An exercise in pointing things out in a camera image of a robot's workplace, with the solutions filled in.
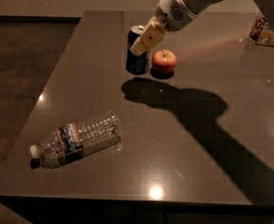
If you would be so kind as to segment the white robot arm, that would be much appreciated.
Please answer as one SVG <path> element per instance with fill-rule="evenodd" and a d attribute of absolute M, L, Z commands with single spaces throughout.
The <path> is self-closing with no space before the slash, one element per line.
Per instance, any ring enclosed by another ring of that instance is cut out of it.
<path fill-rule="evenodd" d="M 216 4 L 228 11 L 258 11 L 274 32 L 274 0 L 159 0 L 155 15 L 134 41 L 130 51 L 139 56 L 159 44 L 167 33 L 183 30 L 197 16 Z"/>

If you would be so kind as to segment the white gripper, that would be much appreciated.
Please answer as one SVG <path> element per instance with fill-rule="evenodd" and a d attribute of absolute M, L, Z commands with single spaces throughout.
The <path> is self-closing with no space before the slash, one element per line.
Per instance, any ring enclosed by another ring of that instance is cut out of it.
<path fill-rule="evenodd" d="M 159 0 L 156 11 L 158 21 L 150 21 L 130 48 L 134 56 L 141 56 L 165 37 L 165 31 L 183 30 L 202 8 L 202 0 Z"/>

